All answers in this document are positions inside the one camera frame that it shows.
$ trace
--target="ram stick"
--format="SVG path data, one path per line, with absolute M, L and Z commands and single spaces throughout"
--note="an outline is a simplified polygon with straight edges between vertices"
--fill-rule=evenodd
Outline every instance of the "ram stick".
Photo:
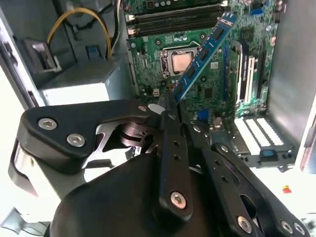
M 214 53 L 229 35 L 233 26 L 237 21 L 237 17 L 232 13 L 225 12 L 219 19 L 212 33 L 205 40 L 192 62 L 188 65 L 181 79 L 173 89 L 173 95 L 176 102 L 179 102 L 186 95 L 193 83 L 199 77 L 200 73 L 210 62 Z

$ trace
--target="metal pin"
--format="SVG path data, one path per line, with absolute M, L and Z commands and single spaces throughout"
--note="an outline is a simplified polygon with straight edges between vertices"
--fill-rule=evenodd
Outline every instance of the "metal pin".
M 186 199 L 179 192 L 173 192 L 170 195 L 171 202 L 178 208 L 184 209 L 187 205 Z
M 67 137 L 67 142 L 73 147 L 83 147 L 85 145 L 85 139 L 80 134 L 70 134 Z
M 141 110 L 141 111 L 144 111 L 144 112 L 146 112 L 146 108 L 144 107 L 144 106 L 138 106 L 138 108 Z
M 294 227 L 299 233 L 301 233 L 302 235 L 305 235 L 305 230 L 296 222 L 294 222 Z
M 39 120 L 38 124 L 45 130 L 54 130 L 57 128 L 57 122 L 51 118 L 42 118 Z
M 286 230 L 286 232 L 290 233 L 291 235 L 293 234 L 293 229 L 292 229 L 292 227 L 290 227 L 290 225 L 287 222 L 281 221 L 281 225 L 282 225 L 283 229 Z
M 196 132 L 201 132 L 201 129 L 200 129 L 199 127 L 193 126 L 193 128 L 194 128 L 194 130 L 195 130 Z
M 248 234 L 251 234 L 252 227 L 251 227 L 251 224 L 249 223 L 249 221 L 246 218 L 244 218 L 243 216 L 239 216 L 239 217 L 237 217 L 237 222 L 238 222 L 238 225 L 240 226 L 240 228 L 242 228 L 243 231 L 245 231 Z
M 221 148 L 222 148 L 222 150 L 223 150 L 224 152 L 228 152 L 227 147 L 225 147 L 225 146 L 221 145 Z

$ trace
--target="gray panel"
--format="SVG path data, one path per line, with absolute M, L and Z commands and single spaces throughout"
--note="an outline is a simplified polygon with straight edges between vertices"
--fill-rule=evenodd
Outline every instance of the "gray panel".
M 58 18 L 50 0 L 0 0 L 0 6 L 17 39 L 30 37 L 46 41 L 51 27 Z M 62 68 L 68 68 L 75 63 L 63 27 L 60 27 L 53 37 L 51 49 L 58 57 Z M 32 75 L 32 78 L 35 85 L 41 87 L 55 76 L 55 73 L 45 73 Z
M 269 112 L 297 143 L 316 92 L 315 10 L 315 0 L 289 0 L 276 40 Z
M 87 85 L 97 85 L 91 91 Z M 80 92 L 71 92 L 74 87 L 82 86 Z M 58 93 L 50 96 L 51 89 Z M 69 94 L 72 94 L 72 103 L 91 102 L 94 95 L 97 101 L 100 100 L 119 100 L 135 98 L 135 87 L 133 85 L 127 54 L 113 55 L 108 60 L 90 60 L 84 64 L 77 64 L 51 82 L 47 83 L 42 90 L 46 95 L 49 104 L 56 104 L 55 96 L 65 98 L 67 103 Z

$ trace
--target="computer case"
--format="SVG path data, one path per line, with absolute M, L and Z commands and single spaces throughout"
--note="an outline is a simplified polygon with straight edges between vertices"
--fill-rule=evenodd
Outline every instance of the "computer case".
M 254 137 L 250 127 L 266 123 L 267 129 L 272 128 L 283 144 L 276 147 L 273 137 L 267 136 L 271 146 L 265 151 L 259 147 L 257 152 L 251 153 L 240 133 L 231 135 L 215 129 L 212 135 L 214 141 L 228 143 L 250 167 L 278 167 L 284 172 L 296 165 L 315 173 L 316 2 L 283 2 L 286 9 L 277 32 L 267 112 L 263 117 L 244 117 L 239 121 Z M 72 3 L 80 6 L 79 0 Z M 110 3 L 110 0 L 96 0 L 87 1 L 86 5 L 102 9 Z M 0 0 L 0 64 L 23 107 L 135 98 L 125 26 L 110 60 L 95 56 L 106 50 L 98 24 L 80 32 L 62 25 L 50 46 L 58 60 L 52 58 L 45 72 L 38 63 L 30 65 L 32 59 L 26 45 L 34 45 L 34 39 L 46 40 L 58 19 L 57 8 L 65 11 L 67 1 Z M 110 35 L 115 28 L 112 14 L 103 14 Z M 90 16 L 74 17 L 78 24 L 91 19 Z

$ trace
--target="white connector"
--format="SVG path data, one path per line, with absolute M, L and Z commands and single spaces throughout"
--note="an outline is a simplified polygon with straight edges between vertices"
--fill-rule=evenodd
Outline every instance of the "white connector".
M 154 91 L 153 91 L 153 96 L 154 97 L 159 97 L 160 96 L 160 91 L 158 88 L 155 88 Z

